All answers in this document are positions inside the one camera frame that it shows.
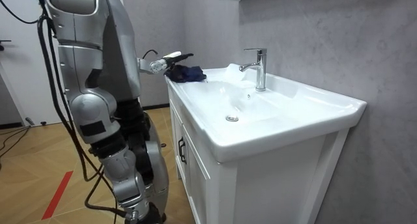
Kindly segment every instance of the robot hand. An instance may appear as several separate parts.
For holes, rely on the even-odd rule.
[[[148,74],[157,74],[161,70],[171,68],[175,63],[183,61],[191,56],[194,56],[194,54],[189,53],[182,55],[181,51],[176,51],[162,57],[162,59],[151,62],[150,64],[145,59],[137,59],[137,61],[140,71]]]

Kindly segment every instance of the sink basin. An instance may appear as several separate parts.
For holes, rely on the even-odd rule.
[[[348,129],[366,107],[364,101],[270,74],[266,91],[258,92],[256,71],[240,72],[237,64],[204,73],[202,82],[167,82],[194,128],[212,142],[219,162]]]

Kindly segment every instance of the dark blue cloth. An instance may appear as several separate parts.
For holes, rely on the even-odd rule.
[[[188,68],[183,65],[175,65],[164,73],[171,81],[176,83],[185,83],[190,81],[203,81],[206,79],[206,75],[203,73],[200,66],[194,66]]]

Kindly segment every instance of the wooden floor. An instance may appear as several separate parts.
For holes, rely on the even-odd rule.
[[[147,112],[155,123],[161,142],[167,144],[162,149],[169,173],[165,224],[194,223],[182,181],[177,180],[176,176],[169,108]],[[8,131],[10,130],[0,130],[0,133]],[[0,135],[0,141],[7,136]],[[16,136],[18,135],[7,141],[7,145],[13,144],[18,138]],[[94,182],[84,182],[74,145],[62,124],[31,128],[27,135],[0,159],[0,163],[0,223],[113,223],[112,213],[84,207],[85,197]],[[42,220],[59,184],[69,171],[73,171],[72,176],[52,217]],[[113,196],[104,183],[99,185],[91,202],[101,206],[115,205]],[[118,218],[117,223],[124,221]]]

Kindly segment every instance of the chrome faucet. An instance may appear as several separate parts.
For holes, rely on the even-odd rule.
[[[243,64],[239,66],[241,72],[245,72],[248,68],[256,68],[256,90],[265,91],[265,81],[266,81],[266,48],[251,48],[245,49],[257,51],[257,62],[252,64]]]

